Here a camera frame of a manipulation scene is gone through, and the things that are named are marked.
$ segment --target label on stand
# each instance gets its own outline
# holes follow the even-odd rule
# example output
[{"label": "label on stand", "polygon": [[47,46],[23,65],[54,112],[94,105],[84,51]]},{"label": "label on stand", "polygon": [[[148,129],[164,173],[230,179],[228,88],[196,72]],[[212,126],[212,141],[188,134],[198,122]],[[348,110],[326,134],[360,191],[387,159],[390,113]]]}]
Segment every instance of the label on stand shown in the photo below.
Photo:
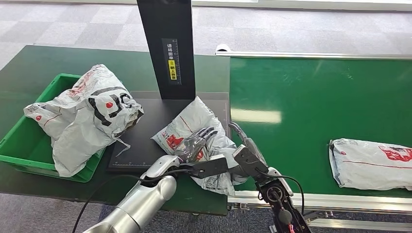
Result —
[{"label": "label on stand", "polygon": [[162,44],[169,83],[174,85],[182,85],[177,39],[162,38]]}]

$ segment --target gray carpet floor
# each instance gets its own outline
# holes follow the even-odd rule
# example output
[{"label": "gray carpet floor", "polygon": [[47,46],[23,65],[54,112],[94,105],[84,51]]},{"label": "gray carpet floor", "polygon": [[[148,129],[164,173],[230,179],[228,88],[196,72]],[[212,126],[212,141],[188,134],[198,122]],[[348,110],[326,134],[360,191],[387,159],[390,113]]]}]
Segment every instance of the gray carpet floor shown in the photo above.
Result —
[{"label": "gray carpet floor", "polygon": [[[194,7],[194,51],[232,50],[412,54],[412,14],[279,11]],[[137,6],[0,2],[0,69],[25,45],[148,51]],[[82,203],[0,194],[0,233],[68,233]],[[81,232],[111,207],[91,204]],[[411,216],[344,214],[345,219],[411,222]],[[272,223],[266,209],[227,217],[160,211],[145,232],[261,232]],[[373,232],[322,230],[315,232]]]}]

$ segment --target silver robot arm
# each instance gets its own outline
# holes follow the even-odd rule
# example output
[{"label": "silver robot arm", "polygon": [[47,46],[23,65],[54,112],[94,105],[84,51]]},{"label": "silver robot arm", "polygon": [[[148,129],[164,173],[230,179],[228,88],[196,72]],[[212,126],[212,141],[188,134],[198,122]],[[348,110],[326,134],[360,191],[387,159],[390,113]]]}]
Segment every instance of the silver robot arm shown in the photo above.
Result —
[{"label": "silver robot arm", "polygon": [[109,216],[84,233],[136,233],[142,230],[176,191],[176,179],[173,176],[150,182],[170,170],[180,167],[180,171],[190,171],[190,176],[200,179],[227,172],[223,155],[214,156],[213,160],[206,162],[196,159],[206,141],[216,133],[213,127],[208,127],[185,138],[177,146],[175,155],[160,157],[140,177],[149,182],[138,181]]},{"label": "silver robot arm", "polygon": [[[140,178],[152,179],[163,175],[171,167],[179,167],[180,160],[174,155],[164,155]],[[165,176],[154,186],[140,181],[126,194],[115,210],[84,233],[136,233],[145,227],[156,212],[174,195],[176,179]]]}]

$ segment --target yellow label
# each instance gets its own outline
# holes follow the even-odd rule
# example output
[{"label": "yellow label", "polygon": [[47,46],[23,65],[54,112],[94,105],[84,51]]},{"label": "yellow label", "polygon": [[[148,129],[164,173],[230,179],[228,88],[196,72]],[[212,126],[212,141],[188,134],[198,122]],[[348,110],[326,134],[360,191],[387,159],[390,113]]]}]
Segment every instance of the yellow label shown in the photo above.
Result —
[{"label": "yellow label", "polygon": [[177,80],[176,66],[175,66],[174,60],[169,60],[168,63],[169,63],[170,79]]}]

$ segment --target white plastic mailer bag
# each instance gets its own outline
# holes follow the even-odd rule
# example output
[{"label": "white plastic mailer bag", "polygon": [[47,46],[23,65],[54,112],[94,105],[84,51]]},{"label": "white plastic mailer bag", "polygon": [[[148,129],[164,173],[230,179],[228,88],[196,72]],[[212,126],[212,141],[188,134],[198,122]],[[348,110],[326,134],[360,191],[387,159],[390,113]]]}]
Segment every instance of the white plastic mailer bag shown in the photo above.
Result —
[{"label": "white plastic mailer bag", "polygon": [[[214,127],[217,134],[207,141],[205,148],[200,152],[198,161],[210,160],[212,156],[223,154],[229,168],[237,166],[238,163],[232,156],[233,151],[236,149],[235,143],[226,137],[218,118],[199,97],[196,97],[168,126],[154,135],[152,139],[167,154],[173,154],[184,138],[206,127]],[[235,192],[229,173],[204,179],[193,178],[193,180],[205,190],[226,195],[234,195]],[[245,179],[240,179],[234,181],[234,184],[244,181]]]},{"label": "white plastic mailer bag", "polygon": [[143,109],[106,66],[96,65],[72,89],[51,101],[25,107],[24,114],[51,137],[59,175],[71,177],[92,154],[122,142],[119,137],[138,122]]},{"label": "white plastic mailer bag", "polygon": [[412,190],[412,149],[352,139],[329,144],[333,177],[339,187]]}]

